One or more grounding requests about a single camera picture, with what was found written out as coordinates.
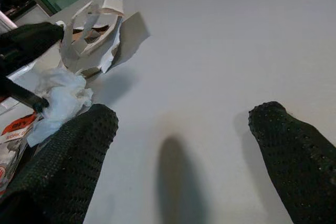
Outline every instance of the white table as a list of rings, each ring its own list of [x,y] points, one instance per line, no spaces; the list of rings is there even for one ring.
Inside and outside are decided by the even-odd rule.
[[[335,0],[124,0],[124,8],[126,18],[141,13],[151,37],[90,84],[120,128],[85,223],[291,223],[247,111],[277,100],[336,144]]]

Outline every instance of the crumpled tissue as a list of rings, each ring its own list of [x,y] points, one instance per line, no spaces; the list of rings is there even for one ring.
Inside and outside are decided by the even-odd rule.
[[[27,137],[30,147],[54,134],[75,117],[83,105],[92,104],[93,91],[85,89],[86,80],[82,75],[61,67],[49,69],[41,75],[36,93],[48,100],[49,107],[43,109],[43,119],[35,121],[33,131]]]

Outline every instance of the white tabletop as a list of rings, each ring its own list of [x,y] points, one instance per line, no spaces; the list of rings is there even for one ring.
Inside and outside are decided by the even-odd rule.
[[[335,0],[124,0],[124,9],[140,12],[151,36],[90,84],[120,122],[85,223],[291,223],[247,111],[277,100],[336,144]]]

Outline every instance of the packaging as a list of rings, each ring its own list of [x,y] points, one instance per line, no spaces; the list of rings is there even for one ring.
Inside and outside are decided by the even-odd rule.
[[[0,196],[13,178],[17,165],[27,147],[26,136],[36,114],[20,118],[5,127],[0,136]]]
[[[64,65],[86,77],[99,71],[105,73],[120,44],[122,19],[122,0],[104,0],[101,6],[90,1],[68,24],[57,22],[65,31],[60,45]]]

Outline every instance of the crumpled paper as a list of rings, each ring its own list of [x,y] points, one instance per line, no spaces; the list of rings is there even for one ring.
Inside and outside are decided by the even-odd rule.
[[[34,123],[28,135],[30,147],[42,143],[54,134],[64,123],[76,116],[83,106],[91,106],[93,91],[85,89],[85,78],[65,68],[55,68],[43,72],[36,94],[46,98],[49,107],[44,108],[42,120]]]

